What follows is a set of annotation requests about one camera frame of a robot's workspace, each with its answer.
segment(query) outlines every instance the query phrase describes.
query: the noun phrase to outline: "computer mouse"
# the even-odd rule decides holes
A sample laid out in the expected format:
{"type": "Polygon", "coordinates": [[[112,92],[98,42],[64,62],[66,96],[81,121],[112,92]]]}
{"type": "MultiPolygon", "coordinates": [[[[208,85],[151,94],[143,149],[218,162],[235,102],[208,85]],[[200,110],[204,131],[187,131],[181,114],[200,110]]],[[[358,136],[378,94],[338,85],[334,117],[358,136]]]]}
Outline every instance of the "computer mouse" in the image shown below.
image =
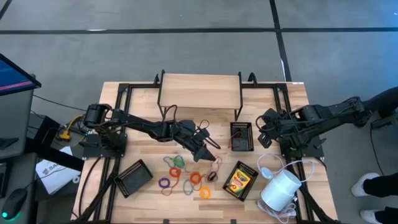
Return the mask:
{"type": "Polygon", "coordinates": [[[1,216],[5,220],[13,219],[22,208],[27,196],[26,189],[15,189],[2,206],[1,216]]]}

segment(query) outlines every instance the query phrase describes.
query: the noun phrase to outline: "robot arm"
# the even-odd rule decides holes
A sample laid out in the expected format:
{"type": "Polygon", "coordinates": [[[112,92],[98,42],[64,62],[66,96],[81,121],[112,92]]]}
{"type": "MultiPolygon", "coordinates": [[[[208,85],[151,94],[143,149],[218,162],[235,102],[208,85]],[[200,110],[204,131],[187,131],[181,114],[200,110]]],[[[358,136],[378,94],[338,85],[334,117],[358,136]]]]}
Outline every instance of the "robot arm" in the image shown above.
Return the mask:
{"type": "MultiPolygon", "coordinates": [[[[268,148],[273,140],[283,141],[292,149],[302,149],[316,136],[346,123],[363,127],[375,111],[388,116],[398,106],[398,87],[391,88],[368,101],[352,97],[331,106],[307,105],[290,113],[267,110],[257,118],[265,122],[259,128],[260,143],[268,148]]],[[[320,147],[326,139],[314,146],[320,147]]]]}
{"type": "Polygon", "coordinates": [[[205,141],[220,149],[210,139],[206,128],[201,129],[195,126],[192,120],[176,120],[152,122],[137,116],[127,114],[119,109],[112,109],[110,105],[93,104],[89,105],[85,116],[85,126],[93,128],[101,136],[101,143],[109,150],[118,150],[122,147],[119,140],[119,130],[116,128],[131,128],[147,133],[152,139],[158,142],[176,141],[184,148],[191,151],[193,160],[199,159],[215,161],[215,157],[207,149],[205,141]],[[105,121],[106,114],[112,111],[112,117],[105,121]]]}

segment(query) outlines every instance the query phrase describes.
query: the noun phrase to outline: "black mesh tray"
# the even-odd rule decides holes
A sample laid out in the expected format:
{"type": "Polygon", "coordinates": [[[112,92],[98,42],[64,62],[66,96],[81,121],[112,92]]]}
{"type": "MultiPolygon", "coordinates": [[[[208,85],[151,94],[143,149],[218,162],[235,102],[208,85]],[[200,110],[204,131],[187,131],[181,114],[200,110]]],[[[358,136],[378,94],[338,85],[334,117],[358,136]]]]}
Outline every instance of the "black mesh tray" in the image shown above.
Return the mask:
{"type": "Polygon", "coordinates": [[[153,175],[149,171],[142,159],[138,160],[131,167],[127,168],[115,179],[115,183],[118,185],[124,198],[127,198],[144,184],[148,183],[153,178],[153,175]]]}
{"type": "Polygon", "coordinates": [[[238,161],[236,163],[234,169],[232,170],[231,174],[226,179],[226,181],[224,183],[224,186],[223,186],[223,189],[225,191],[227,191],[230,195],[232,195],[235,198],[239,199],[241,202],[244,202],[246,197],[248,196],[248,194],[250,192],[251,187],[254,184],[254,181],[256,181],[258,175],[259,175],[259,173],[257,171],[255,171],[254,169],[250,168],[248,165],[244,164],[243,162],[238,161]],[[247,184],[247,186],[244,188],[243,192],[240,195],[236,195],[236,194],[234,194],[234,193],[232,193],[232,192],[230,192],[229,190],[226,189],[228,187],[227,185],[229,183],[229,180],[231,180],[231,178],[234,175],[236,169],[239,169],[239,170],[243,171],[245,174],[249,175],[250,178],[251,178],[249,183],[247,184]]]}
{"type": "Polygon", "coordinates": [[[236,135],[231,139],[231,150],[239,152],[250,152],[254,151],[253,144],[253,132],[251,129],[250,122],[231,122],[231,136],[238,131],[242,132],[242,135],[236,135]]]}

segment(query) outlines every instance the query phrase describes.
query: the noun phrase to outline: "white sneaker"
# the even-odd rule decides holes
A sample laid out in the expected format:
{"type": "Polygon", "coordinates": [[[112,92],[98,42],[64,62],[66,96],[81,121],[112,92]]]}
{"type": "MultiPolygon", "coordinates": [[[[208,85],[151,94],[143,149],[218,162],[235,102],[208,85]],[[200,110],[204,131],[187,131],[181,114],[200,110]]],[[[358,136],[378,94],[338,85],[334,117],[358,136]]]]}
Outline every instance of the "white sneaker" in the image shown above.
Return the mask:
{"type": "Polygon", "coordinates": [[[359,214],[361,214],[361,218],[368,223],[382,224],[376,220],[376,216],[374,215],[375,212],[378,212],[378,210],[362,210],[359,214]]]}
{"type": "Polygon", "coordinates": [[[380,177],[379,174],[377,173],[368,173],[368,174],[364,174],[359,181],[353,185],[353,187],[351,188],[351,192],[353,193],[353,195],[355,197],[363,197],[363,196],[368,196],[367,193],[365,193],[365,190],[363,189],[363,182],[365,182],[365,180],[371,180],[373,178],[376,177],[380,177]]]}

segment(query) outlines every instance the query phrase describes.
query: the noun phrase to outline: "monitor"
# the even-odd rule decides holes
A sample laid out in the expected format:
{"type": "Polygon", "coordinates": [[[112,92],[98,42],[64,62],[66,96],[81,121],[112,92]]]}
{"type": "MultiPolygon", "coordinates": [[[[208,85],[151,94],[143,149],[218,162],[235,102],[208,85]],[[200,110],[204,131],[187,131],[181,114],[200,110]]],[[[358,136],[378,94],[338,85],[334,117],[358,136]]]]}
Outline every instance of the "monitor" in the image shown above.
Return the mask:
{"type": "Polygon", "coordinates": [[[40,88],[33,76],[0,54],[0,96],[40,88]]]}

